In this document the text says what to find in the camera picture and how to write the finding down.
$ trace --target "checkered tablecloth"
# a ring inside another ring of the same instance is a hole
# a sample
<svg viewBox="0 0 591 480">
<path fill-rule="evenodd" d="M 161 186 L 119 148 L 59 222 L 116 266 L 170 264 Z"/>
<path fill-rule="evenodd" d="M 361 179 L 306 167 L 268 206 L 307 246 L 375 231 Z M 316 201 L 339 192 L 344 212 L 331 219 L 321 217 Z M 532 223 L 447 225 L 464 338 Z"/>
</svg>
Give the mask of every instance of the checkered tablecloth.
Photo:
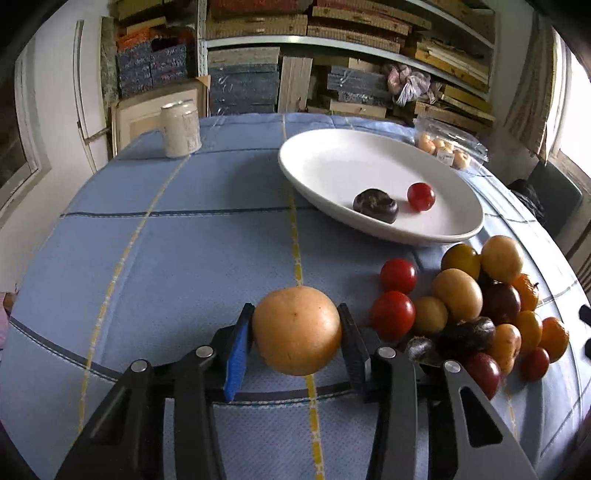
<svg viewBox="0 0 591 480">
<path fill-rule="evenodd" d="M 418 265 L 412 297 L 428 292 L 448 247 L 378 240 L 293 192 L 278 149 L 317 128 L 405 142 L 413 134 L 390 122 L 305 113 L 206 118 L 196 154 L 166 159 L 160 133 L 148 132 L 80 190 L 27 272 L 0 367 L 0 420 L 41 480 L 53 479 L 79 429 L 133 360 L 180 359 L 233 323 L 245 302 L 301 280 L 347 302 L 364 321 L 380 294 L 379 269 L 392 257 Z M 571 331 L 569 350 L 541 382 L 524 385 L 510 375 L 492 401 L 540 478 L 551 479 L 591 406 L 591 367 L 582 354 L 591 329 L 577 315 L 587 300 L 555 243 L 494 176 L 484 168 L 459 174 L 486 215 L 469 243 L 479 251 L 492 235 L 519 240 L 524 271 L 540 282 L 537 312 L 562 318 Z M 168 480 L 174 456 L 167 407 Z M 276 374 L 253 351 L 236 402 L 215 407 L 226 474 L 364 479 L 376 414 L 376 405 L 351 392 L 340 355 L 313 377 L 298 378 Z"/>
</svg>

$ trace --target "metal shelf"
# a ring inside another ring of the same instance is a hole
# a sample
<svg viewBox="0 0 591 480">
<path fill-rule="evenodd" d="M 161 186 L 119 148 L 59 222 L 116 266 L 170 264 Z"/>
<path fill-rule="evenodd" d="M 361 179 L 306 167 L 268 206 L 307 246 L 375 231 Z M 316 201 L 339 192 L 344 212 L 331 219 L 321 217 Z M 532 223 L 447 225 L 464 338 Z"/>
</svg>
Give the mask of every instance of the metal shelf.
<svg viewBox="0 0 591 480">
<path fill-rule="evenodd" d="M 460 20 L 458 20 L 453 15 L 450 15 L 449 13 L 447 13 L 443 10 L 440 10 L 435 5 L 429 4 L 428 2 L 424 2 L 423 0 L 404 0 L 404 1 L 408 2 L 409 4 L 416 5 L 422 9 L 425 9 L 425 10 L 431 12 L 432 14 L 434 14 L 438 17 L 441 17 L 441 18 L 447 20 L 449 23 L 454 24 L 455 26 L 461 28 L 463 31 L 469 33 L 472 37 L 474 37 L 477 40 L 484 43 L 484 45 L 486 45 L 487 47 L 492 48 L 492 49 L 495 48 L 495 44 L 493 42 L 491 42 L 487 38 L 480 35 L 473 28 L 468 27 L 468 25 L 466 25 L 465 23 L 462 23 Z"/>
<path fill-rule="evenodd" d="M 466 82 L 454 77 L 453 75 L 444 72 L 443 70 L 439 70 L 438 68 L 432 67 L 427 63 L 423 63 L 422 61 L 411 59 L 406 57 L 405 55 L 400 55 L 398 53 L 392 53 L 391 51 L 381 50 L 380 48 L 368 47 L 366 45 L 361 45 L 359 43 L 351 43 L 348 41 L 343 40 L 332 40 L 331 38 L 321 38 L 321 37 L 308 37 L 308 36 L 301 36 L 301 35 L 252 35 L 248 37 L 229 37 L 229 38 L 217 38 L 215 40 L 204 40 L 204 43 L 209 48 L 220 48 L 220 47 L 234 47 L 239 45 L 248 45 L 248 44 L 303 44 L 303 45 L 315 45 L 320 47 L 333 47 L 333 48 L 341 48 L 342 50 L 350 50 L 358 53 L 365 53 L 367 55 L 373 55 L 374 57 L 380 57 L 383 59 L 399 61 L 401 63 L 405 63 L 410 65 L 411 67 L 416 67 L 418 69 L 424 70 L 425 72 L 429 72 L 437 77 L 440 77 L 454 85 L 458 85 L 459 87 L 467 90 L 470 93 L 484 99 L 488 100 L 488 94 L 485 92 L 481 92 L 480 90 L 475 89 L 473 86 L 467 84 Z"/>
</svg>

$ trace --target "can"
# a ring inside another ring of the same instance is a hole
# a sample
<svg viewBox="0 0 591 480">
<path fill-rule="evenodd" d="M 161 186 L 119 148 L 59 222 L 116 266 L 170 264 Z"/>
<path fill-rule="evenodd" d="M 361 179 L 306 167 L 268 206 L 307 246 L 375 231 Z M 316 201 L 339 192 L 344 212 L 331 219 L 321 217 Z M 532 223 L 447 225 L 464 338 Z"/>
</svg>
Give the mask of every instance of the can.
<svg viewBox="0 0 591 480">
<path fill-rule="evenodd" d="M 160 109 L 160 131 L 170 158 L 186 157 L 201 148 L 199 116 L 192 100 L 167 103 Z"/>
</svg>

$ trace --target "tomato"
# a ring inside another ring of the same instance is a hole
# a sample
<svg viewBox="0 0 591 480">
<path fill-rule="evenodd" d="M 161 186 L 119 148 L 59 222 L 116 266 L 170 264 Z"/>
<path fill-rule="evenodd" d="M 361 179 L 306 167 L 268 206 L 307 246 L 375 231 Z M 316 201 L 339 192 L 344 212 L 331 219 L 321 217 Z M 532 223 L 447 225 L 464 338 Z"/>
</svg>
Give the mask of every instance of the tomato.
<svg viewBox="0 0 591 480">
<path fill-rule="evenodd" d="M 548 371 L 550 356 L 543 348 L 537 347 L 523 357 L 519 369 L 525 382 L 537 382 Z"/>
<path fill-rule="evenodd" d="M 410 206 L 418 212 L 426 212 L 435 203 L 435 192 L 426 183 L 413 183 L 407 192 Z"/>
<path fill-rule="evenodd" d="M 379 273 L 384 291 L 397 290 L 409 294 L 417 284 L 417 269 L 403 258 L 388 260 Z"/>
<path fill-rule="evenodd" d="M 369 321 L 378 335 L 387 342 L 400 340 L 414 323 L 414 305 L 402 292 L 387 291 L 369 311 Z"/>
</svg>

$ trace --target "white oval plate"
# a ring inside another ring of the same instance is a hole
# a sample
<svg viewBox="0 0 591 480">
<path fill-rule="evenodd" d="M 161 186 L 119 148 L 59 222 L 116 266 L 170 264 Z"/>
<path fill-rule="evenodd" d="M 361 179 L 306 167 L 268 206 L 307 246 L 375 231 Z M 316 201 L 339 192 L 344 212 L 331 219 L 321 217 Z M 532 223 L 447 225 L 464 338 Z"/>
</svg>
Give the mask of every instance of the white oval plate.
<svg viewBox="0 0 591 480">
<path fill-rule="evenodd" d="M 344 129 L 312 130 L 287 140 L 279 151 L 281 170 L 318 210 L 364 233 L 405 244 L 461 242 L 484 223 L 480 201 L 448 166 L 418 148 L 388 137 Z M 413 212 L 407 190 L 423 181 L 436 201 Z M 353 199 L 374 188 L 399 204 L 388 224 L 353 210 Z"/>
</svg>

